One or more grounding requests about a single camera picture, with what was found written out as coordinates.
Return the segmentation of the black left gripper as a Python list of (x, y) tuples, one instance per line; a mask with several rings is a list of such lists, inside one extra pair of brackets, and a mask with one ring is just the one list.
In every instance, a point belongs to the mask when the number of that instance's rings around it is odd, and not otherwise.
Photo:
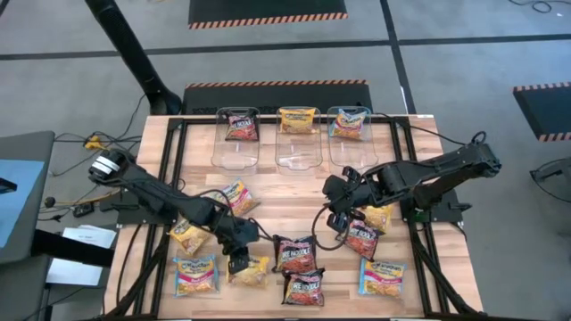
[(235, 274), (249, 267), (248, 244), (258, 242), (259, 229), (248, 219), (215, 215), (214, 235), (222, 246), (222, 253), (229, 256), (228, 273)]

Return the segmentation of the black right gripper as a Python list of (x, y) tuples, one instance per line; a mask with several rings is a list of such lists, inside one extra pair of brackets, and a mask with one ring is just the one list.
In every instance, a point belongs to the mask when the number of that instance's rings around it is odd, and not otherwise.
[(324, 195), (329, 200), (328, 209), (333, 212), (327, 217), (327, 225), (336, 232), (344, 232), (352, 222), (349, 213), (353, 208), (366, 207), (371, 204), (370, 188), (362, 183), (361, 174), (352, 167), (344, 167), (343, 180), (336, 175), (329, 176), (324, 184)]

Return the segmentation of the yellow Maruchan noodle packet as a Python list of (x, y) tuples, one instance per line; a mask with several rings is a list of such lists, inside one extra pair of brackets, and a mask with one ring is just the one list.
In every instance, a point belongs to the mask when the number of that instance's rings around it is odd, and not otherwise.
[(314, 134), (314, 108), (280, 109), (280, 131), (286, 134)]
[(182, 247), (188, 255), (194, 255), (210, 238), (210, 234), (197, 226), (191, 225), (186, 219), (181, 219), (169, 231), (169, 235)]
[(250, 256), (248, 267), (235, 274), (226, 273), (228, 284), (235, 286), (265, 287), (267, 285), (268, 264), (266, 256)]
[(385, 234), (390, 225), (394, 206), (392, 204), (382, 207), (361, 207), (360, 212), (364, 214), (364, 222), (381, 233)]

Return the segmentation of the black Maruchan fire noodle packet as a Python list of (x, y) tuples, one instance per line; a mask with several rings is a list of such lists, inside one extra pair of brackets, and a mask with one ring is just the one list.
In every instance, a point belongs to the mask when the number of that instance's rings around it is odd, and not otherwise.
[(314, 236), (290, 239), (281, 235), (274, 235), (273, 245), (276, 260), (276, 265), (272, 268), (273, 272), (305, 273), (317, 269)]
[(258, 141), (258, 125), (256, 113), (248, 111), (246, 114), (236, 114), (230, 111), (224, 113), (228, 120), (226, 141)]
[(349, 235), (343, 239), (339, 234), (335, 239), (357, 252), (362, 258), (373, 261), (377, 244), (384, 232), (368, 226), (364, 221), (354, 219), (349, 225)]
[(322, 279), (325, 269), (318, 268), (309, 272), (284, 271), (284, 305), (319, 306), (324, 305)]

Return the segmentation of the blue Maruchan noodle packet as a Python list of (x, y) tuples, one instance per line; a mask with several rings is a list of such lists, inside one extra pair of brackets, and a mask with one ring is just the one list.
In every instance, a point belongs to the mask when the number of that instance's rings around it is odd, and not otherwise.
[(229, 204), (236, 216), (242, 216), (260, 205), (259, 200), (253, 196), (240, 178), (224, 187), (221, 192), (210, 192), (207, 196), (218, 202)]
[(215, 255), (193, 259), (174, 258), (173, 262), (176, 265), (175, 297), (219, 291), (219, 270)]
[(335, 120), (329, 126), (329, 135), (331, 137), (361, 140), (367, 116), (368, 114), (365, 111), (349, 113), (345, 110), (339, 110)]
[(359, 294), (380, 295), (400, 299), (403, 294), (407, 265), (362, 259), (360, 263)]

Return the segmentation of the clear plastic bin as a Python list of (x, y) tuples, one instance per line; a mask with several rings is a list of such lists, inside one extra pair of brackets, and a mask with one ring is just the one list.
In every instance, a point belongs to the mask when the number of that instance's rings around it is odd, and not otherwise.
[[(280, 109), (314, 108), (314, 134), (286, 134), (280, 131)], [(323, 161), (321, 139), (321, 113), (316, 107), (286, 106), (277, 110), (276, 164), (288, 171), (305, 171), (316, 168)]]
[[(228, 120), (224, 113), (230, 111), (236, 114), (256, 113), (258, 125), (258, 141), (226, 141)], [(253, 169), (259, 160), (260, 152), (260, 111), (254, 107), (225, 107), (216, 113), (216, 130), (211, 163), (224, 170), (245, 171)]]
[[(365, 111), (368, 114), (361, 140), (329, 135), (329, 126), (335, 120), (339, 110), (345, 110), (349, 113)], [(330, 160), (338, 167), (350, 166), (355, 169), (365, 169), (378, 163), (371, 127), (371, 110), (367, 107), (334, 106), (329, 108), (327, 111), (327, 141)]]

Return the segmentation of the black hazard-striped floor mat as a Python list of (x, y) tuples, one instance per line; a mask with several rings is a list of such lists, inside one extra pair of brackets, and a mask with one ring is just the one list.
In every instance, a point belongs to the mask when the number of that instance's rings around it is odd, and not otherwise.
[(344, 0), (190, 0), (190, 29), (345, 20)]
[(571, 82), (515, 86), (512, 94), (540, 142), (571, 140)]
[(186, 86), (184, 115), (213, 115), (226, 107), (254, 107), (273, 114), (280, 107), (364, 106), (372, 101), (365, 79), (203, 82)]

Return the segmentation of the white paper sheet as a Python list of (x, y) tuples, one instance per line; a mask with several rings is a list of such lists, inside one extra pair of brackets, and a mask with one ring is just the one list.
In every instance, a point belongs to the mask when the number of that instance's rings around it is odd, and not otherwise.
[(71, 240), (88, 243), (109, 249), (116, 237), (116, 232), (97, 226), (65, 227), (62, 236)]
[(65, 259), (53, 259), (48, 269), (46, 282), (48, 284), (75, 284), (96, 286), (103, 269)]

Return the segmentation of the small black power adapter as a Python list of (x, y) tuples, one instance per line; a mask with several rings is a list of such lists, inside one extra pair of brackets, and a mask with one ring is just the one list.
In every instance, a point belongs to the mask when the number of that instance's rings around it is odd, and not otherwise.
[(94, 211), (95, 211), (95, 204), (93, 202), (81, 203), (80, 205), (77, 205), (73, 209), (72, 215), (74, 218), (82, 218), (85, 217), (86, 215), (93, 213)]

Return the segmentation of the black bar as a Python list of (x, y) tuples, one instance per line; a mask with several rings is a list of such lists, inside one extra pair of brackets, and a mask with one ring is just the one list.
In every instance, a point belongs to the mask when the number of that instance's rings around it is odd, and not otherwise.
[(114, 250), (36, 229), (30, 254), (109, 268), (112, 265)]

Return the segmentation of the blue sheet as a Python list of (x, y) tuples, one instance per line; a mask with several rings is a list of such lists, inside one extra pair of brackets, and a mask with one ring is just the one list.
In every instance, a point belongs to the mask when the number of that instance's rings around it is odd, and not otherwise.
[(8, 243), (43, 168), (43, 161), (0, 160), (0, 178), (17, 185), (14, 192), (0, 193), (0, 248)]

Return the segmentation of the thick black pole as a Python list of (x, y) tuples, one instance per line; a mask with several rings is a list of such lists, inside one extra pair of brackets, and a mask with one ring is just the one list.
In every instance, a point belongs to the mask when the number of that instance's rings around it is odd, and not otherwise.
[(179, 114), (182, 100), (162, 82), (115, 0), (85, 0), (85, 3), (141, 86), (150, 103), (150, 113)]

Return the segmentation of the grey side table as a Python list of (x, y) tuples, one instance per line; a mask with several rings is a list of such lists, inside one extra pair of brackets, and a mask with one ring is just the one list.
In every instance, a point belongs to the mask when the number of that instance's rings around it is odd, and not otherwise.
[(44, 163), (7, 244), (0, 249), (0, 321), (36, 320), (42, 303), (49, 258), (34, 255), (32, 248), (53, 144), (52, 131), (0, 137), (0, 158)]

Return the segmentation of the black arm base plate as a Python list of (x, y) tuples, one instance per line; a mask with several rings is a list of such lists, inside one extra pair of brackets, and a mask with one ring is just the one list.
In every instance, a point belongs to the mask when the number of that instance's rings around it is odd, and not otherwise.
[(121, 193), (112, 207), (119, 212), (117, 222), (121, 225), (168, 225), (178, 219), (178, 211), (164, 201), (152, 196), (140, 198), (135, 193)]
[(416, 223), (459, 223), (463, 220), (462, 213), (472, 207), (469, 203), (460, 203), (455, 190), (445, 193), (440, 201), (431, 205), (427, 210), (419, 209), (413, 199), (400, 201), (399, 205), (402, 220), (412, 220)]

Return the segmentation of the black aluminium table frame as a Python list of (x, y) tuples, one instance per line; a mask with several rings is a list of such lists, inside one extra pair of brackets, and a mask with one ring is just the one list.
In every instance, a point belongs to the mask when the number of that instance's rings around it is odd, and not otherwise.
[[(319, 205), (325, 202), (321, 190), (325, 179), (332, 173), (339, 174), (341, 167), (329, 164), (327, 133), (322, 136), (323, 161), (317, 168), (294, 171), (286, 174), (285, 169), (275, 162), (276, 155), (276, 115), (262, 116), (260, 157), (254, 175), (237, 174), (230, 171), (222, 174), (222, 169), (211, 165), (214, 149), (216, 126), (214, 124), (190, 124), (182, 156), (180, 176), (186, 182), (183, 192), (202, 192), (213, 187), (225, 187), (236, 177), (241, 177), (246, 187), (260, 200), (261, 205), (244, 217), (253, 217), (270, 235), (284, 235), (298, 238), (310, 234), (311, 222)], [(153, 175), (160, 172), (160, 162), (164, 151), (165, 138), (170, 119), (174, 117), (150, 116), (147, 118), (143, 133), (143, 142), (139, 147), (137, 162)], [(393, 139), (388, 124), (373, 124), (373, 144), (378, 161), (395, 160)], [(411, 130), (419, 161), (443, 154), (442, 142), (438, 136), (413, 128)], [(400, 205), (395, 205), (393, 222), (388, 235), (381, 236), (377, 246), (377, 256), (382, 261), (406, 263), (404, 277), (404, 294), (402, 299), (358, 294), (360, 259), (346, 246), (336, 251), (318, 249), (319, 267), (325, 267), (322, 285), (325, 305), (292, 306), (282, 305), (284, 278), (281, 274), (269, 272), (268, 284), (265, 288), (227, 285), (224, 274), (227, 259), (221, 256), (221, 245), (214, 237), (209, 239), (197, 252), (197, 255), (217, 255), (220, 274), (220, 290), (215, 293), (201, 292), (184, 297), (173, 297), (175, 280), (175, 263), (172, 258), (185, 256), (178, 243), (171, 241), (170, 236), (157, 227), (155, 236), (149, 243), (151, 251), (158, 246), (162, 236), (169, 243), (165, 268), (162, 270), (163, 283), (160, 291), (155, 291), (157, 269), (147, 280), (145, 290), (141, 290), (140, 314), (152, 313), (153, 294), (160, 292), (158, 312), (159, 320), (167, 319), (279, 319), (294, 321), (295, 319), (348, 319), (348, 318), (389, 318), (423, 317), (417, 271), (413, 250), (410, 243), (410, 231), (406, 222), (401, 220)], [(465, 236), (450, 223), (433, 221), (433, 236), (439, 256), (440, 268), (455, 291), (473, 309), (483, 311), (483, 305), (476, 285), (476, 278), (469, 257)], [(126, 257), (129, 242), (137, 225), (123, 225), (118, 232), (115, 254), (106, 286), (104, 305), (106, 314), (111, 314), (117, 306), (117, 293), (123, 298), (128, 289), (139, 276), (145, 258), (145, 245), (148, 239), (148, 226), (142, 226), (134, 239), (131, 251), (126, 260), (120, 289), (118, 282), (122, 263)]]

